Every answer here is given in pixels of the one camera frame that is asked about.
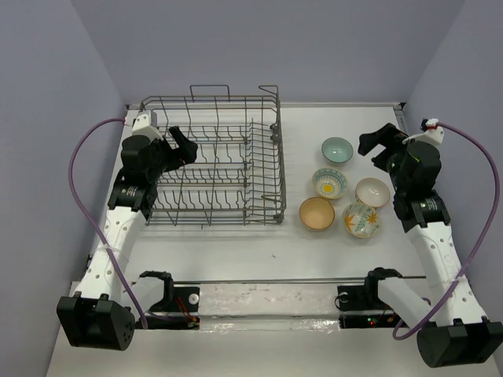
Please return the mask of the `yellow blue sun bowl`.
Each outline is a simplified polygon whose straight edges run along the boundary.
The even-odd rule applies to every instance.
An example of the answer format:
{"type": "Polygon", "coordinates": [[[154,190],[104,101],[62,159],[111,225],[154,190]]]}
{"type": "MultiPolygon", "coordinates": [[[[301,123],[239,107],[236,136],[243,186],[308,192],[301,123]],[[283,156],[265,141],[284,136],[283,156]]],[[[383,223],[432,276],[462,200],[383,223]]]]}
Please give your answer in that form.
{"type": "Polygon", "coordinates": [[[316,170],[312,176],[312,183],[315,192],[325,199],[339,199],[348,189],[346,175],[333,168],[316,170]]]}

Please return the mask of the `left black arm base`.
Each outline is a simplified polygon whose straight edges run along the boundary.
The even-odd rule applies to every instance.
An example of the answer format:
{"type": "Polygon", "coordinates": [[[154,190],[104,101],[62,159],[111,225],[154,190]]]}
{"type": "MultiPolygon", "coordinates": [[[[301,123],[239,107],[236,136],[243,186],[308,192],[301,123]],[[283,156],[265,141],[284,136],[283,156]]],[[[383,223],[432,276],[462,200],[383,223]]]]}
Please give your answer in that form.
{"type": "Polygon", "coordinates": [[[149,330],[198,330],[200,288],[176,284],[167,272],[145,271],[130,282],[149,330]]]}

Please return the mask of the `teal ceramic bowl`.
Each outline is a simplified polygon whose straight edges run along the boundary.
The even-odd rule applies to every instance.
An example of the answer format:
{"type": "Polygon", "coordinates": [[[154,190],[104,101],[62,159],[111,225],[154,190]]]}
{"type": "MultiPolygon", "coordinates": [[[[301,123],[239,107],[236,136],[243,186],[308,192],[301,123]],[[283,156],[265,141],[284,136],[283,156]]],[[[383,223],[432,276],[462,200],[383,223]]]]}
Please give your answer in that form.
{"type": "Polygon", "coordinates": [[[353,146],[342,137],[329,137],[321,144],[322,155],[332,163],[348,162],[354,154],[353,146]]]}

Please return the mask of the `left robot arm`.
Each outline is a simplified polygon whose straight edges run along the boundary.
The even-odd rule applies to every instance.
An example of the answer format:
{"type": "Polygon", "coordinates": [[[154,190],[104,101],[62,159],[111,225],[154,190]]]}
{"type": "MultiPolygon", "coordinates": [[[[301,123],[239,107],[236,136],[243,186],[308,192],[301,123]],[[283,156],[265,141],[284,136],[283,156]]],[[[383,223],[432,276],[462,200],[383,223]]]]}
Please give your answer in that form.
{"type": "Polygon", "coordinates": [[[70,158],[71,194],[99,239],[89,270],[74,294],[61,297],[57,304],[57,316],[71,346],[124,351],[136,324],[149,326],[146,314],[151,306],[140,302],[123,271],[139,232],[151,217],[159,178],[195,163],[198,150],[197,143],[178,126],[168,132],[177,144],[175,148],[151,126],[123,140],[123,165],[112,185],[103,226],[79,198],[72,173],[77,155],[73,153],[70,158]]]}

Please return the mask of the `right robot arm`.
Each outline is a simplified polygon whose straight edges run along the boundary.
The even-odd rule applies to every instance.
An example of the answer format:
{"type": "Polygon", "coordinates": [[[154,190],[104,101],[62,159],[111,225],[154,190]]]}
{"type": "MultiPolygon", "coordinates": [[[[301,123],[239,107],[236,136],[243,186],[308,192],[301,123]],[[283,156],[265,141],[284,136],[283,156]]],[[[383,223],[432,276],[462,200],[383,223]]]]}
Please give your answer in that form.
{"type": "Polygon", "coordinates": [[[466,277],[494,220],[501,186],[490,153],[465,132],[424,119],[421,133],[409,136],[388,123],[379,130],[361,134],[358,153],[367,155],[377,145],[383,151],[373,157],[375,167],[389,174],[395,194],[394,211],[402,223],[424,270],[432,298],[431,306],[412,291],[394,269],[369,272],[362,288],[363,302],[372,308],[387,305],[399,317],[392,337],[414,337],[423,362],[430,368],[482,364],[502,344],[502,324],[492,321],[478,303],[466,277]],[[483,230],[468,257],[458,257],[446,205],[434,186],[442,168],[438,147],[445,130],[476,146],[486,157],[494,178],[494,199],[483,230]]]}

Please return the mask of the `tan orange bowl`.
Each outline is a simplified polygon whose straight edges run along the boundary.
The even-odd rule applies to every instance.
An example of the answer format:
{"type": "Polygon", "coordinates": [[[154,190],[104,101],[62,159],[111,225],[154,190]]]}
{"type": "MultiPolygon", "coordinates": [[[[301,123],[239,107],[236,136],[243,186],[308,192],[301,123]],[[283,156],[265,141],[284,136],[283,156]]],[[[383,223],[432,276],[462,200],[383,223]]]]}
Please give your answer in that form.
{"type": "Polygon", "coordinates": [[[300,221],[314,231],[329,228],[335,220],[335,210],[332,204],[321,197],[311,197],[299,206],[300,221]]]}

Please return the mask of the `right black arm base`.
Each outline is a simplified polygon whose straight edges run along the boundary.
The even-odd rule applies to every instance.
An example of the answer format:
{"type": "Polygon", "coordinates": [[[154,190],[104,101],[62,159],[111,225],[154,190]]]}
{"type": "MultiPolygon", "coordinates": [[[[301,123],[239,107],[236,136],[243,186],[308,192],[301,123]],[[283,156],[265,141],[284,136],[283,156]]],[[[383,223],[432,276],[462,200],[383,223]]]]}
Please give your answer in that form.
{"type": "Polygon", "coordinates": [[[334,305],[340,313],[340,328],[393,328],[399,324],[400,316],[377,295],[378,282],[392,277],[402,275],[395,269],[378,267],[368,272],[362,284],[338,286],[334,305]]]}

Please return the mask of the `white pink rimmed bowl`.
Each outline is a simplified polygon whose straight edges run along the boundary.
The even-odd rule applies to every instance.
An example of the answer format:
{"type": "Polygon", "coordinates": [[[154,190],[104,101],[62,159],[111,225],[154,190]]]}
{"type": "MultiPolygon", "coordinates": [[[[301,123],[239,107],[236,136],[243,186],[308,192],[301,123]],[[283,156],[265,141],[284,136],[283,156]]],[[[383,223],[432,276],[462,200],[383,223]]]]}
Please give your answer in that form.
{"type": "Polygon", "coordinates": [[[384,207],[391,198],[389,188],[376,178],[363,178],[355,187],[355,199],[370,207],[384,207]]]}

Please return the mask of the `leaf patterned white bowl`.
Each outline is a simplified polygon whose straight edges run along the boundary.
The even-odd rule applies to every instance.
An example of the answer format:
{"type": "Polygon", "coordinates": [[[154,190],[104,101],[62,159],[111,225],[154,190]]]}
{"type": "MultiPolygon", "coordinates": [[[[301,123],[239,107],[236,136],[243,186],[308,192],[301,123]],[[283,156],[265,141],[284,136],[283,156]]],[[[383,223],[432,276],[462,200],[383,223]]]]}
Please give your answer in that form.
{"type": "Polygon", "coordinates": [[[382,221],[377,210],[364,203],[352,203],[343,210],[345,229],[361,239],[369,239],[382,229],[382,221]]]}

